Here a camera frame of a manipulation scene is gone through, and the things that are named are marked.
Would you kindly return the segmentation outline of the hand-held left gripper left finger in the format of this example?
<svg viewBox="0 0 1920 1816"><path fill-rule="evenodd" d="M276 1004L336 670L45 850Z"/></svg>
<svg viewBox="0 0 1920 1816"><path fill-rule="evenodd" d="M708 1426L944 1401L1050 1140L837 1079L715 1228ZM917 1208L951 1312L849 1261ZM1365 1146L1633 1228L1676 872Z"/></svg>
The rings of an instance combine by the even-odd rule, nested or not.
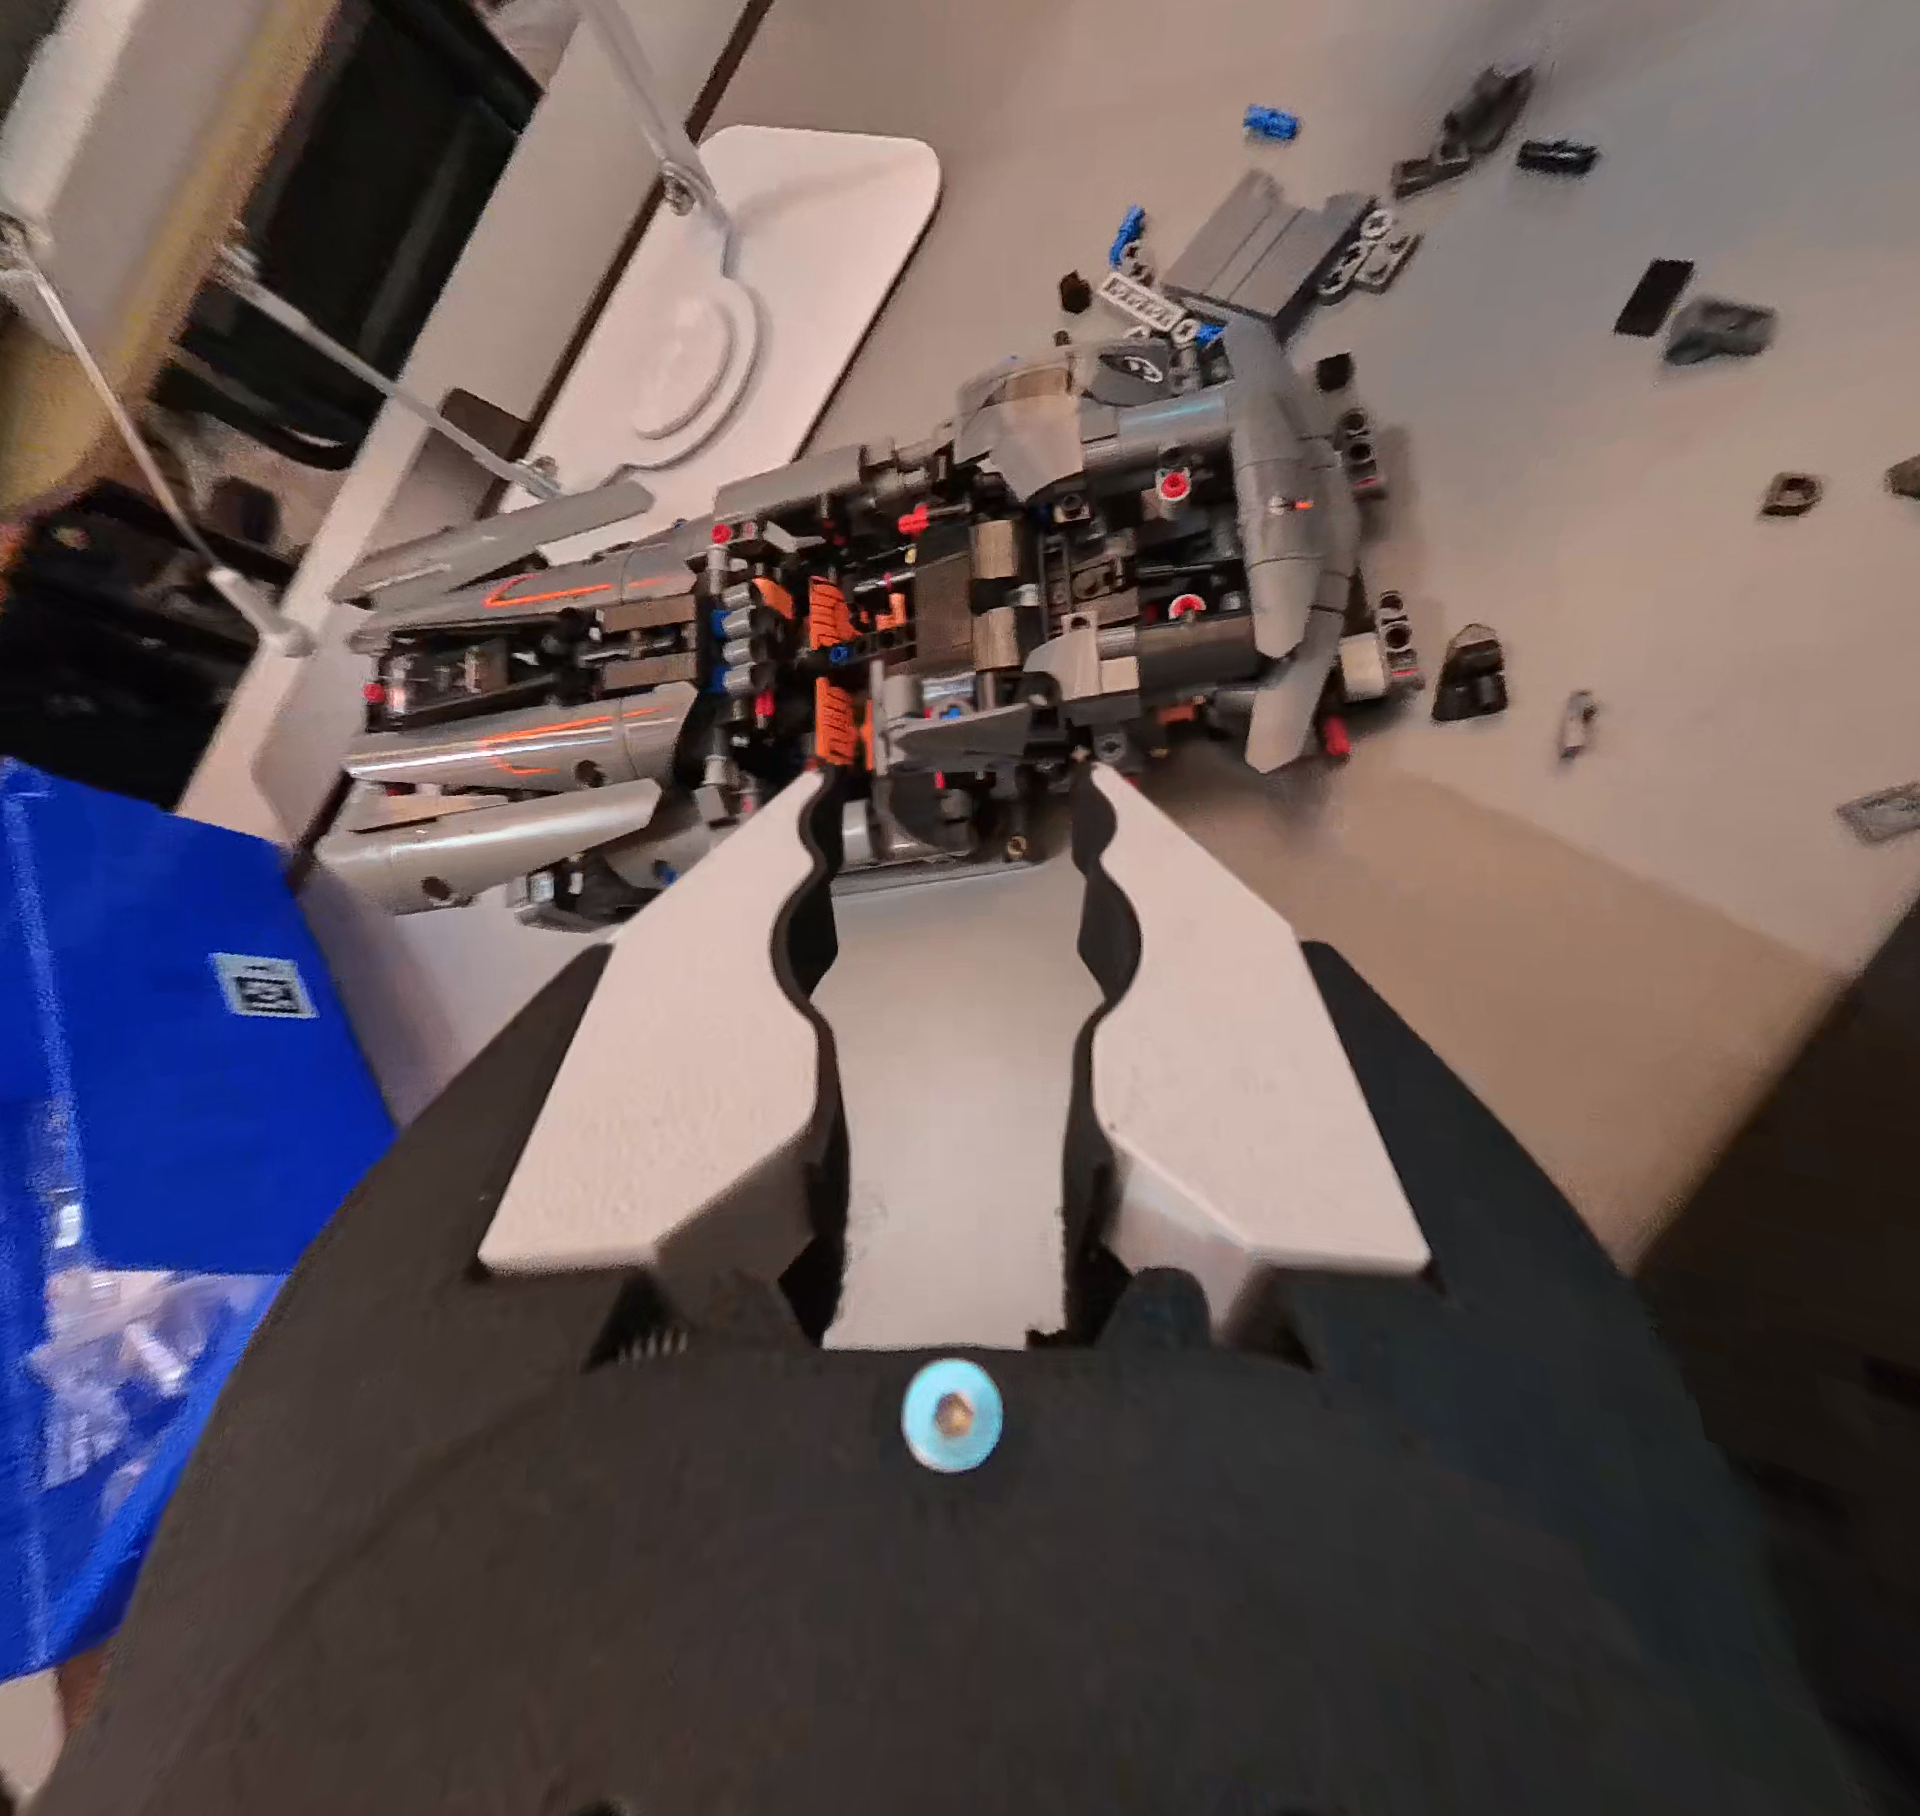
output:
<svg viewBox="0 0 1920 1816"><path fill-rule="evenodd" d="M688 1325L819 1344L846 1284L841 799L804 772L600 946L475 1252L505 1281L627 1275Z"/></svg>

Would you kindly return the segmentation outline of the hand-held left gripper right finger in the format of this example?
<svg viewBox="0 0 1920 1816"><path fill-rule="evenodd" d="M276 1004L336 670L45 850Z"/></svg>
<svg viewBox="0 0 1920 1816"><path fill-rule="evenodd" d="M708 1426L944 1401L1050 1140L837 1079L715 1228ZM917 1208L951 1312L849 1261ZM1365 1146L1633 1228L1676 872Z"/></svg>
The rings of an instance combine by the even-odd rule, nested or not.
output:
<svg viewBox="0 0 1920 1816"><path fill-rule="evenodd" d="M1070 1052L1067 1329L1115 1275L1180 1272L1216 1338L1274 1277L1429 1266L1379 1125L1292 924L1130 781L1070 796L1076 958L1097 994Z"/></svg>

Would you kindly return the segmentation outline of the grey lego car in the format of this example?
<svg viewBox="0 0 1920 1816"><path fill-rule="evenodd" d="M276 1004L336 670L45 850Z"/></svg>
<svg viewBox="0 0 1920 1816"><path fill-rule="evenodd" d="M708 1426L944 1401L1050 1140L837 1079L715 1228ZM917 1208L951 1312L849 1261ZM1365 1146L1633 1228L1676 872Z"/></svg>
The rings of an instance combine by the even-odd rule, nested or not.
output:
<svg viewBox="0 0 1920 1816"><path fill-rule="evenodd" d="M1033 807L1194 729L1272 775L1344 754L1351 704L1426 687L1369 595L1374 423L1258 325L1062 343L915 442L723 488L705 519L560 563L606 485L425 536L332 593L367 663L315 845L393 917L505 893L528 926L625 922L804 775L837 784L840 886L1038 860Z"/></svg>

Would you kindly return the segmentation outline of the black curved lego slope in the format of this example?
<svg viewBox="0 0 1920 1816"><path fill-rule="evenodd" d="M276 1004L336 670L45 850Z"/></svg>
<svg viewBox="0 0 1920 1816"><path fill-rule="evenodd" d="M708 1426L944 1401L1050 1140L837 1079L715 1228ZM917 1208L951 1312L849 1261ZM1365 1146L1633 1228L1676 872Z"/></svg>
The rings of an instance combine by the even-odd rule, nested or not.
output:
<svg viewBox="0 0 1920 1816"><path fill-rule="evenodd" d="M1448 643L1431 688L1431 724L1477 723L1510 709L1505 653L1499 634L1479 623Z"/></svg>

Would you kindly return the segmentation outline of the pile of small lego pieces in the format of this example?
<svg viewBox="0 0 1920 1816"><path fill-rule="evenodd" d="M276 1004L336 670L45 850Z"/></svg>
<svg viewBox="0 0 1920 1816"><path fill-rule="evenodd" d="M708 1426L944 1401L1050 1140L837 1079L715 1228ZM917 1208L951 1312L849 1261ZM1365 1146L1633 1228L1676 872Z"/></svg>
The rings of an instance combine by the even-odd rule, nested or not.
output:
<svg viewBox="0 0 1920 1816"><path fill-rule="evenodd" d="M1385 293L1424 240L1419 230L1403 227L1392 208L1375 203L1361 221L1354 244L1348 244L1319 283L1316 305L1307 311L1300 328L1311 313L1333 308L1354 294ZM1161 336L1173 344L1212 343L1229 320L1249 318L1207 315L1198 306L1185 306L1170 299L1159 288L1159 274L1137 269L1137 252L1132 244L1117 255L1117 262L1107 269L1100 285L1070 283L1067 291L1089 299L1092 305L1101 306L1112 317L1120 317L1132 332Z"/></svg>

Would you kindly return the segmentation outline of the dark grey lego connector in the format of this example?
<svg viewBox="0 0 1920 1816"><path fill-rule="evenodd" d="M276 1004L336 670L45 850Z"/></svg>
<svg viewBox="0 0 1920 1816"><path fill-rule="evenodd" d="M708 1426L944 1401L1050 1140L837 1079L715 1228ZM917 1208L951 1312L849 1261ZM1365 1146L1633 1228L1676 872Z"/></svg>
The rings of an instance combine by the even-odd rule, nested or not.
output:
<svg viewBox="0 0 1920 1816"><path fill-rule="evenodd" d="M1699 296L1671 317L1661 365L1683 368L1753 361L1771 349L1776 334L1777 313L1771 306Z"/></svg>

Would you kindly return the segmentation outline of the small grey lego piece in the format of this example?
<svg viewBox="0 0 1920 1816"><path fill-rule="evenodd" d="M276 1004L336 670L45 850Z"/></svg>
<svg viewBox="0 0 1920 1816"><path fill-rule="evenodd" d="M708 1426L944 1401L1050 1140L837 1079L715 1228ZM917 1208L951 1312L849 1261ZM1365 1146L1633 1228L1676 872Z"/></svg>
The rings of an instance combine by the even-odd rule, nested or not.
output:
<svg viewBox="0 0 1920 1816"><path fill-rule="evenodd" d="M1534 81L1529 62L1482 69L1444 113L1427 152L1394 162L1388 185L1392 201L1427 195L1496 154L1522 119Z"/></svg>

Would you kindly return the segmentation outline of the blue plastic bin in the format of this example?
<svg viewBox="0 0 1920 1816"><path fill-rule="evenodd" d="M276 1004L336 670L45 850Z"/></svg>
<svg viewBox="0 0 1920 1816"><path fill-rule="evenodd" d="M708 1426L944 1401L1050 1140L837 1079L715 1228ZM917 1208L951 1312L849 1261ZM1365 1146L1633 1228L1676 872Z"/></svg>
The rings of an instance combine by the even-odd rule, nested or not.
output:
<svg viewBox="0 0 1920 1816"><path fill-rule="evenodd" d="M227 1374L121 1488L40 1482L66 1268L294 1272L393 1125L276 845L3 763L1 1674L112 1637Z"/></svg>

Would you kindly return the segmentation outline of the clear plastic bags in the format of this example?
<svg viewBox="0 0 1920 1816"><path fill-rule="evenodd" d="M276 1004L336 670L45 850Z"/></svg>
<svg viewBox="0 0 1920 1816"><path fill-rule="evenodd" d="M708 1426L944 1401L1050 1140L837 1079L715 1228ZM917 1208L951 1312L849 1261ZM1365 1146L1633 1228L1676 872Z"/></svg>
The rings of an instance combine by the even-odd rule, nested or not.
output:
<svg viewBox="0 0 1920 1816"><path fill-rule="evenodd" d="M67 1266L43 1293L23 1373L40 1403L45 1491L87 1479L127 1488L218 1385L280 1288L273 1275Z"/></svg>

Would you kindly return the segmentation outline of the white book stand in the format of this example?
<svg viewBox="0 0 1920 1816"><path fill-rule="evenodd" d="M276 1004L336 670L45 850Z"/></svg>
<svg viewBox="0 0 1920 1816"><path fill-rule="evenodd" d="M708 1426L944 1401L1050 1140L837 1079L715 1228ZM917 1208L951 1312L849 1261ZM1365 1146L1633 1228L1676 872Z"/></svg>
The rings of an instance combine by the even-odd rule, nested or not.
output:
<svg viewBox="0 0 1920 1816"><path fill-rule="evenodd" d="M342 0L67 0L3 121L3 238L140 400ZM528 418L566 488L625 462L650 526L808 439L941 196L912 139L732 127L699 142L729 221L646 216L622 76L582 27L417 338L406 383Z"/></svg>

